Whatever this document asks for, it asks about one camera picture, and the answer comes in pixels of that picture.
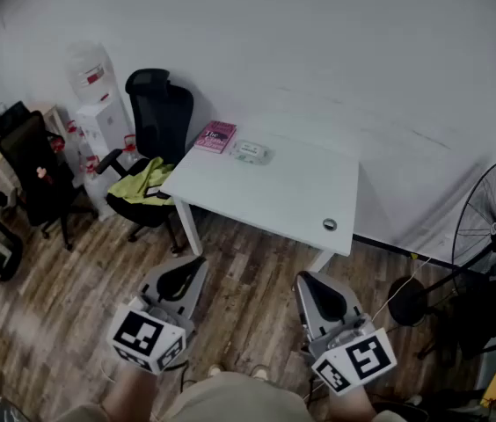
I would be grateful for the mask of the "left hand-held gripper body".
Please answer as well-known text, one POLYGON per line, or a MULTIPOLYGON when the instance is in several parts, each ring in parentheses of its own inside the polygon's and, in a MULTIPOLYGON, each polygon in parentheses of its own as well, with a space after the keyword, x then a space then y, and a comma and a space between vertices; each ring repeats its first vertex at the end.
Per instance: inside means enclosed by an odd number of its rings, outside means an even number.
POLYGON ((159 375, 175 367, 193 331, 190 319, 137 296, 118 305, 106 340, 121 359, 159 375))

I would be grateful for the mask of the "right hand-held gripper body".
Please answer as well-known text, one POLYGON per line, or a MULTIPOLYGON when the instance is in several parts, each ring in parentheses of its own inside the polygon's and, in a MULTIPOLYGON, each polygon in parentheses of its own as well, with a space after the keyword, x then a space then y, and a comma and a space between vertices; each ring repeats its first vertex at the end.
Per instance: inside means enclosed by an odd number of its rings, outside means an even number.
POLYGON ((385 329, 361 314, 310 342, 312 370, 337 396, 375 380, 397 365, 385 329))

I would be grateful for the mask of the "translucent wet wipe pack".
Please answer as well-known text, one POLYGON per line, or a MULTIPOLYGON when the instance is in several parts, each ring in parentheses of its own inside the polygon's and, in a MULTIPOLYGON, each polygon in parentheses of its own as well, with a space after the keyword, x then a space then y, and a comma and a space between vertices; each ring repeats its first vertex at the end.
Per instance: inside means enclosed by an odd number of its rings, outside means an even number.
POLYGON ((248 164, 265 165, 268 164, 273 156, 273 152, 266 146, 259 144, 262 147, 262 154, 259 157, 242 155, 238 152, 238 144, 240 142, 249 142, 246 140, 236 140, 229 152, 229 155, 234 159, 248 164))

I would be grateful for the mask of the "person's right forearm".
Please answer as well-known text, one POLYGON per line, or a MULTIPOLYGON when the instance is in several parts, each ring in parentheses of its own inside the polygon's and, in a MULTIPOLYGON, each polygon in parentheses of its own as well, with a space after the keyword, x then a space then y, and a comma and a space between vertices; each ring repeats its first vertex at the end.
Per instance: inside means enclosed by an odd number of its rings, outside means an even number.
POLYGON ((330 422, 372 422, 377 415, 366 390, 355 387, 343 395, 329 392, 330 422))

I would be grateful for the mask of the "person's left forearm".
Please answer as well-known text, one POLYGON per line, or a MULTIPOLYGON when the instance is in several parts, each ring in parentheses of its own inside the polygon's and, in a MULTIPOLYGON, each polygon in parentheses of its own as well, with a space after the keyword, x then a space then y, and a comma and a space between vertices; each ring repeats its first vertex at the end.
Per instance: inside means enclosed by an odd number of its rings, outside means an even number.
POLYGON ((101 406, 110 422, 150 422, 157 396, 157 376, 125 366, 101 406))

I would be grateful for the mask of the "white table leg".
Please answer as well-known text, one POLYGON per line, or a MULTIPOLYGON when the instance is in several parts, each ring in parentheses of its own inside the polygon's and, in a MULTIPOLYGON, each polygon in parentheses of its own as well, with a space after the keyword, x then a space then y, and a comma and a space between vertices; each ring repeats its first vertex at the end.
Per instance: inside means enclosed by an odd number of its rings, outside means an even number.
POLYGON ((177 199, 176 197, 174 197, 173 200, 192 252, 195 255, 200 256, 203 253, 203 247, 193 219, 192 210, 183 200, 177 199))
POLYGON ((333 256, 334 253, 331 251, 320 251, 310 263, 309 271, 313 273, 320 273, 333 256))

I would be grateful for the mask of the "yellow-green jacket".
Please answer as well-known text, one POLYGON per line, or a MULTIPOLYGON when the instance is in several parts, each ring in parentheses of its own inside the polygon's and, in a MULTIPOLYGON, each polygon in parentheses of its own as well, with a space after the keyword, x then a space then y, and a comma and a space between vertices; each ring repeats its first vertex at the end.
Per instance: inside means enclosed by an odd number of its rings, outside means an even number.
POLYGON ((174 164, 166 164, 161 157, 148 161, 135 175, 129 174, 113 184, 107 195, 120 198, 129 204, 171 206, 173 199, 161 190, 162 184, 174 170, 174 164))

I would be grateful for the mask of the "person's beige shorts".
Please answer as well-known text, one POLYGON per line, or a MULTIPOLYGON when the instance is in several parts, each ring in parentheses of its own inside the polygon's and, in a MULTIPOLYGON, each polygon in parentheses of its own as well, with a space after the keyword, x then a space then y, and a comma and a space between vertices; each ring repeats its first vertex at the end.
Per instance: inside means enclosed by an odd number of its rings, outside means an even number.
MULTIPOLYGON (((107 404, 81 404, 55 422, 153 422, 151 409, 137 414, 137 397, 120 417, 107 404)), ((233 372, 221 372, 180 394, 160 422, 314 422, 303 400, 273 384, 233 372)))

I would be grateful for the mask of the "clear red-capped water bottle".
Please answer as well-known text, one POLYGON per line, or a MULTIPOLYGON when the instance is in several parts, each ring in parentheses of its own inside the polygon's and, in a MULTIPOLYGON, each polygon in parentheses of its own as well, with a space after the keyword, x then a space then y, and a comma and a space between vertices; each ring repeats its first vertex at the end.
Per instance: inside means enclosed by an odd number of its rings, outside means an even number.
POLYGON ((136 136, 126 135, 124 137, 124 149, 121 154, 121 161, 126 169, 129 169, 141 159, 136 147, 136 136))
POLYGON ((70 144, 75 149, 80 149, 80 142, 81 142, 80 130, 74 120, 69 120, 67 122, 66 132, 70 144))
POLYGON ((97 156, 82 156, 81 157, 81 172, 83 174, 84 181, 91 181, 97 177, 97 167, 99 164, 99 159, 97 156))

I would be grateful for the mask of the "pink book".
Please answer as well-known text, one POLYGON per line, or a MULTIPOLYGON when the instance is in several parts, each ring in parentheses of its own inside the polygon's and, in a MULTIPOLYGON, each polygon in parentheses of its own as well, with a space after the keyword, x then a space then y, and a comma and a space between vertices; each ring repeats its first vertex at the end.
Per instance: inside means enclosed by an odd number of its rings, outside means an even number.
POLYGON ((194 143, 194 147, 221 154, 236 131, 237 126, 235 124, 212 120, 201 131, 194 143))

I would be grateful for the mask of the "white water dispenser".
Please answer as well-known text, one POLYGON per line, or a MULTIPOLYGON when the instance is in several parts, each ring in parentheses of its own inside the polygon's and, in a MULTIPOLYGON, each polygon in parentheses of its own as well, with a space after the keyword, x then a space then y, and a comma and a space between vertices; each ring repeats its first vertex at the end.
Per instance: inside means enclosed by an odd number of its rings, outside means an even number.
POLYGON ((76 113, 76 122, 100 161, 114 149, 124 149, 125 137, 133 134, 120 98, 106 98, 97 104, 81 106, 76 113))

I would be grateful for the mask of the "black headrest office chair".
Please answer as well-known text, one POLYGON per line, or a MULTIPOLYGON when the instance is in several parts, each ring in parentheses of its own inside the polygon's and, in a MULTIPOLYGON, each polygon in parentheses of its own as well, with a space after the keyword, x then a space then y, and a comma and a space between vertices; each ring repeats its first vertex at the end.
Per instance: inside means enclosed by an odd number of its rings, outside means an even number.
MULTIPOLYGON (((138 69, 126 81, 125 91, 133 111, 136 147, 141 159, 126 169, 120 162, 123 149, 114 149, 99 162, 97 173, 101 175, 111 168, 119 174, 120 181, 129 174, 135 175, 156 157, 161 157, 166 164, 177 166, 186 153, 186 135, 193 115, 193 94, 172 84, 170 72, 166 69, 138 69)), ((160 207, 129 204, 108 195, 106 202, 116 214, 135 224, 128 233, 128 241, 136 241, 141 229, 165 226, 171 240, 171 253, 178 255, 184 250, 171 226, 170 214, 175 211, 174 204, 160 207)))

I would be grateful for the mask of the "black mesh office chair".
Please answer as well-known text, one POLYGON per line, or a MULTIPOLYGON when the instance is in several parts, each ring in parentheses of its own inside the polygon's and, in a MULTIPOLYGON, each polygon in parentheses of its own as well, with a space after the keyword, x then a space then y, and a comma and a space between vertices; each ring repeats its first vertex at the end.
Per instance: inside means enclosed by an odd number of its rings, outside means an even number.
POLYGON ((84 187, 74 186, 74 174, 54 152, 53 140, 63 138, 47 130, 41 112, 29 111, 22 102, 0 115, 0 153, 19 180, 29 222, 40 227, 44 237, 53 223, 60 222, 64 247, 70 251, 68 216, 96 217, 98 212, 90 204, 75 203, 84 187))

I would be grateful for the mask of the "beige wooden shelf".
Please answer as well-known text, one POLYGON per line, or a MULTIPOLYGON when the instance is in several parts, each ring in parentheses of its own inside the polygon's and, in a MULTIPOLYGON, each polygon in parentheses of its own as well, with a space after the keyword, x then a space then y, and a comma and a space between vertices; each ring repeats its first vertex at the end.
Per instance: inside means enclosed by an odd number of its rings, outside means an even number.
POLYGON ((30 103, 27 108, 31 112, 38 111, 42 114, 48 131, 61 136, 65 141, 68 140, 67 131, 55 104, 30 103))

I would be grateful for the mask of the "white canister with red label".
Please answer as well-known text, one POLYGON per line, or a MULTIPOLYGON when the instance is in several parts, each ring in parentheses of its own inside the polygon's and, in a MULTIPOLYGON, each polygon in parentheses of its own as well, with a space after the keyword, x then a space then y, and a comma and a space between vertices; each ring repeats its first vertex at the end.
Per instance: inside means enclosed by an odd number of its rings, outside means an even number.
POLYGON ((115 93, 113 65, 100 42, 80 40, 69 44, 65 64, 69 83, 82 105, 98 104, 115 93))

